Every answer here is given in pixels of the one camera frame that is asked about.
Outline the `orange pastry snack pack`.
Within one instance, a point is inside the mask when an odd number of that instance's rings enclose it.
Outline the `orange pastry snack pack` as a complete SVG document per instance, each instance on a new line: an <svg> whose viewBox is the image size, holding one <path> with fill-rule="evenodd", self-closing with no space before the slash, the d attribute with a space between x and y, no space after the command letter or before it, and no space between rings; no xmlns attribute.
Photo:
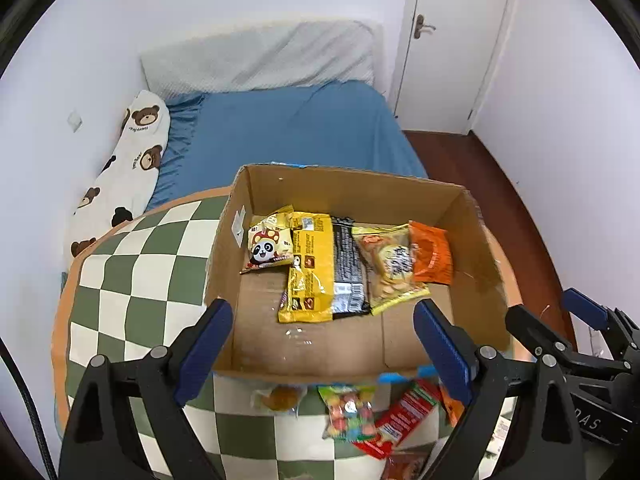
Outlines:
<svg viewBox="0 0 640 480"><path fill-rule="evenodd" d="M444 406L445 411L447 413L449 425L451 427L455 427L457 426L457 423L462 417L465 406L462 402L450 396L444 384L439 384L438 388L439 388L440 396L442 397L442 405Z"/></svg>

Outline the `red green snack bar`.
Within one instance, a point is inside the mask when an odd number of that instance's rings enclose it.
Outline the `red green snack bar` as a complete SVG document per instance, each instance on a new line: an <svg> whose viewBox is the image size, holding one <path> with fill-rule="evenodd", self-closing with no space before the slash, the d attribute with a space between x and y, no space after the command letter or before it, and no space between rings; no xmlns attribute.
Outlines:
<svg viewBox="0 0 640 480"><path fill-rule="evenodd" d="M375 422L374 438L352 445L377 460L386 460L398 445L427 418L442 400L439 388L427 379L417 379Z"/></svg>

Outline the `orange jelly cup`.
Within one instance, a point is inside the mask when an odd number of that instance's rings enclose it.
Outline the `orange jelly cup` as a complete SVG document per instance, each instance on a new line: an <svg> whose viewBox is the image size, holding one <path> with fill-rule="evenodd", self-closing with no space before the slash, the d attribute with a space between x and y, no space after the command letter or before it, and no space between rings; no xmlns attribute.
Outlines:
<svg viewBox="0 0 640 480"><path fill-rule="evenodd" d="M276 385L267 389L254 390L250 404L255 410L276 415L297 416L299 405L307 394L303 386Z"/></svg>

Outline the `white chocolate biscuit pack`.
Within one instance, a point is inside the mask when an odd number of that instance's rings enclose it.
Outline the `white chocolate biscuit pack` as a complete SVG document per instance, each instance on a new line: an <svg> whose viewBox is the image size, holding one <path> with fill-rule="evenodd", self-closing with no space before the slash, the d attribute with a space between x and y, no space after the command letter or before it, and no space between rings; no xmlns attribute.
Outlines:
<svg viewBox="0 0 640 480"><path fill-rule="evenodd" d="M503 445L506 443L506 437L508 436L511 426L512 413L501 414L498 417L496 426L489 439L485 454L490 456L499 456Z"/></svg>

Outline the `colourful candy balls bag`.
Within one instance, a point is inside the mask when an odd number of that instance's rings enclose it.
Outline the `colourful candy balls bag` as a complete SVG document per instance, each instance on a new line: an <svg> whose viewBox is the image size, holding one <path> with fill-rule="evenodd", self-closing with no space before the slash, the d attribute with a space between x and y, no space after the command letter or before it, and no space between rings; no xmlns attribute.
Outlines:
<svg viewBox="0 0 640 480"><path fill-rule="evenodd" d="M375 386L321 386L318 393L328 411L325 439L355 443L375 437Z"/></svg>

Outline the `brown snack pack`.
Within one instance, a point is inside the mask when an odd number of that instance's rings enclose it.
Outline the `brown snack pack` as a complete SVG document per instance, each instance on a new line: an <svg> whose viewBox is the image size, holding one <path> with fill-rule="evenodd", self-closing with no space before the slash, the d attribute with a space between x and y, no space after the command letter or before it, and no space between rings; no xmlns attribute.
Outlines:
<svg viewBox="0 0 640 480"><path fill-rule="evenodd" d="M420 479L430 456L424 452L392 454L385 463L381 480Z"/></svg>

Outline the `yellow cracker bag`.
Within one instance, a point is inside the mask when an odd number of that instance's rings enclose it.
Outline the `yellow cracker bag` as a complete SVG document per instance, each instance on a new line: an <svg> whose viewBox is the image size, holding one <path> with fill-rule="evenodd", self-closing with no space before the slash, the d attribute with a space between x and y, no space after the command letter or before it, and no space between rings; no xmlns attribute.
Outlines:
<svg viewBox="0 0 640 480"><path fill-rule="evenodd" d="M414 278L409 226L353 226L352 237L366 263L373 315L427 297L427 284Z"/></svg>

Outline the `panda mushroom snack pack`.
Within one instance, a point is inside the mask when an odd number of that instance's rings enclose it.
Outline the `panda mushroom snack pack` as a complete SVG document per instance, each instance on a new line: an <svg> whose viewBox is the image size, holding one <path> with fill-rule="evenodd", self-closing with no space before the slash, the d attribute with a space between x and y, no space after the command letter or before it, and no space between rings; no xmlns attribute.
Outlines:
<svg viewBox="0 0 640 480"><path fill-rule="evenodd" d="M248 261L242 273L272 266L289 266L293 263L293 212L291 205L284 206L250 227L247 241Z"/></svg>

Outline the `yellow black snack bag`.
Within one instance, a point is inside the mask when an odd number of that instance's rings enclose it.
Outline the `yellow black snack bag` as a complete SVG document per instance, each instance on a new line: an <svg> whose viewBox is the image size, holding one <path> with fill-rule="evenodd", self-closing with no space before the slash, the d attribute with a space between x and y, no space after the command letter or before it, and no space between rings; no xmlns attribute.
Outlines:
<svg viewBox="0 0 640 480"><path fill-rule="evenodd" d="M293 212L294 259L279 322L322 323L371 312L366 271L352 237L354 225L348 217Z"/></svg>

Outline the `cardboard milk box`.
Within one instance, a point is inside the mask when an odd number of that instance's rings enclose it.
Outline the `cardboard milk box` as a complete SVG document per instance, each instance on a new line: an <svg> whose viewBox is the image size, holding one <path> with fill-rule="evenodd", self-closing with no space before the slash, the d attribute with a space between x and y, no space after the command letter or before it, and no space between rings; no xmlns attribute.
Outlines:
<svg viewBox="0 0 640 480"><path fill-rule="evenodd" d="M266 382L420 377L431 299L506 350L506 293L462 186L340 168L250 165L219 219L206 296L231 304L217 374Z"/></svg>

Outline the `green white checkered mat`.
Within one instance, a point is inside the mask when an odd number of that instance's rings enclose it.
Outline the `green white checkered mat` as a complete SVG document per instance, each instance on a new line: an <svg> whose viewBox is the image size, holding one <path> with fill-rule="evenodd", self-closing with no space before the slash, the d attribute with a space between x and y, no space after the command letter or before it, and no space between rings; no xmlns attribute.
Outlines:
<svg viewBox="0 0 640 480"><path fill-rule="evenodd" d="M52 336L63 479L271 479L311 460L250 422L241 398L198 402L210 378L373 385L442 370L413 327L414 301L375 315L282 324L286 270L248 270L255 221L289 206L360 226L443 229L452 281L431 300L476 344L510 347L506 292L466 188L340 168L250 165L228 188L114 226L75 258Z"/></svg>

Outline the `bear print bolster pillow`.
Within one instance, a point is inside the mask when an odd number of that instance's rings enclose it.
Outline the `bear print bolster pillow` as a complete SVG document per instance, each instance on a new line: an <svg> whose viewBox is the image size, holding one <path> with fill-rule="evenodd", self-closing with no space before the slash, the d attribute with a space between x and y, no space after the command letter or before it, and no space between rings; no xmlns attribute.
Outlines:
<svg viewBox="0 0 640 480"><path fill-rule="evenodd" d="M160 174L169 126L165 102L148 90L140 91L126 108L114 152L73 214L64 243L66 262L145 211Z"/></svg>

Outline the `grey white pillow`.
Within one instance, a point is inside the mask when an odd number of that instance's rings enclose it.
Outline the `grey white pillow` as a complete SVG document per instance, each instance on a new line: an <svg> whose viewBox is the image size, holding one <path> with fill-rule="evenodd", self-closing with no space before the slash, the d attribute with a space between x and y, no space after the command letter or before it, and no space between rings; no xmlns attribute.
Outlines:
<svg viewBox="0 0 640 480"><path fill-rule="evenodd" d="M378 91L385 86L381 26L346 18L230 28L157 47L140 58L146 84L165 100L332 81L361 81Z"/></svg>

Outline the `white door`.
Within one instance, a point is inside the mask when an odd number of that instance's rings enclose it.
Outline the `white door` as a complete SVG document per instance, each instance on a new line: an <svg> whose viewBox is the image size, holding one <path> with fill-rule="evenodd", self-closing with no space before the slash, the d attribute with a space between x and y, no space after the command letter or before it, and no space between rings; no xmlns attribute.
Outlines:
<svg viewBox="0 0 640 480"><path fill-rule="evenodd" d="M469 131L494 76L515 0L406 0L390 104L400 128ZM436 32L413 38L419 14Z"/></svg>

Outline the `white wall socket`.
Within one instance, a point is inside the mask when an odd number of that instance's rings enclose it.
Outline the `white wall socket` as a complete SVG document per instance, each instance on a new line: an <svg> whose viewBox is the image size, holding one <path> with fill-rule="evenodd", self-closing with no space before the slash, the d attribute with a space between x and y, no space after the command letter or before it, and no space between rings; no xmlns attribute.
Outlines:
<svg viewBox="0 0 640 480"><path fill-rule="evenodd" d="M76 110L73 110L67 117L67 123L73 132L76 132L82 125L82 118Z"/></svg>

